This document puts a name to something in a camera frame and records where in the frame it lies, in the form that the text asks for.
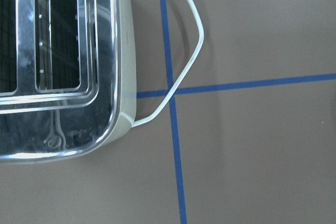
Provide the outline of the white chrome toaster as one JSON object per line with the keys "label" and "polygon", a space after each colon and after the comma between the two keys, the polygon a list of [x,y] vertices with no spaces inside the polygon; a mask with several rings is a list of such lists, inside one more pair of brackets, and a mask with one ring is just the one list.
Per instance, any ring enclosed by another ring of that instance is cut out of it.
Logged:
{"label": "white chrome toaster", "polygon": [[130,0],[1,0],[1,162],[81,156],[136,114]]}

